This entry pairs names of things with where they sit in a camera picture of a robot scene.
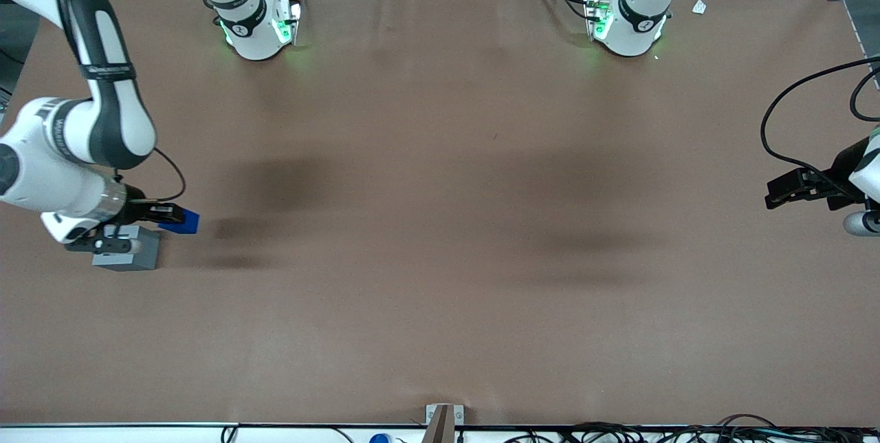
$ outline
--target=blue block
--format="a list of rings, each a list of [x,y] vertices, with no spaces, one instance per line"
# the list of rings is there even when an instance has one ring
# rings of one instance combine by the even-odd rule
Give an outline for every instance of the blue block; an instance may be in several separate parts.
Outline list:
[[[160,223],[159,227],[181,235],[195,235],[199,232],[199,215],[191,210],[183,210],[183,223]]]

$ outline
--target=brown paper sheet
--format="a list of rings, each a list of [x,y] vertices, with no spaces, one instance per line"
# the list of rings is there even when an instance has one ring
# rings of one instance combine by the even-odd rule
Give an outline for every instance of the brown paper sheet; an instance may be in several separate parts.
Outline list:
[[[114,274],[0,207],[0,420],[877,423],[876,240],[762,201],[767,105],[861,57],[842,3],[676,0],[619,58],[556,0],[309,0],[248,63],[200,0],[112,1],[201,232]],[[773,144],[867,135],[864,71]],[[86,93],[44,25],[13,109]],[[126,182],[177,190],[158,157]]]

